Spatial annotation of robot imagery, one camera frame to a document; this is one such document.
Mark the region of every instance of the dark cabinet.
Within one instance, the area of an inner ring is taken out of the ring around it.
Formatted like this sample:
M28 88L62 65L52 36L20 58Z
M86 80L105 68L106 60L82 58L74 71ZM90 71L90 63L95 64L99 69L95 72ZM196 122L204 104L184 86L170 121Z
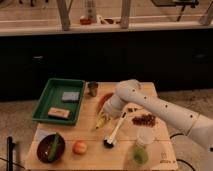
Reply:
M38 98L51 77L135 78L158 91L213 87L212 29L0 37L0 98Z

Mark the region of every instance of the green vegetable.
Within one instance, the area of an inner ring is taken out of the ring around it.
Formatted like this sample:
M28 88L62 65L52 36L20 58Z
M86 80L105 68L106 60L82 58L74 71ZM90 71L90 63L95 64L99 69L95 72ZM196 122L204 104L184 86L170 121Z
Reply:
M59 134L56 133L54 140L53 140L53 143L52 143L52 146L50 148L50 152L48 154L48 158L47 158L49 162L52 162L55 159L58 143L59 143Z

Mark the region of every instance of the metal cup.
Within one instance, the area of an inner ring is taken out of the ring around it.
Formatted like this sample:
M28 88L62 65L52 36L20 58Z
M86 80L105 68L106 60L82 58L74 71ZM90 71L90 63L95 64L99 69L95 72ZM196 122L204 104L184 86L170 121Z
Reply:
M98 83L95 81L89 82L88 83L88 88L89 88L89 95L92 97L97 96L98 93Z

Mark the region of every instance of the floor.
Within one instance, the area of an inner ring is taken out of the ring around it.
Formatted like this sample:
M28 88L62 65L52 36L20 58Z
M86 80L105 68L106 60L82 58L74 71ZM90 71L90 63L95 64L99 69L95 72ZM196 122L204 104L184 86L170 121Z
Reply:
M213 89L185 90L158 92L159 98L187 107L213 118ZM13 137L16 143L14 162L24 165L32 138L36 130L36 123L32 122L31 115L37 100L0 102L0 157L6 158L6 139ZM179 131L168 125L170 135ZM189 162L196 171L200 171L201 158L204 150L185 136L172 138L176 157ZM178 171L191 171L184 163L178 162ZM0 160L0 170L5 170L6 163Z

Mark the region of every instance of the sponge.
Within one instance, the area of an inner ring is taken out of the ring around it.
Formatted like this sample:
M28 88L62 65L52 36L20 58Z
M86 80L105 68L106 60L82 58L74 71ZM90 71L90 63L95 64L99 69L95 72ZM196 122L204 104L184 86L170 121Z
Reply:
M64 92L62 95L63 102L76 102L79 100L79 92Z

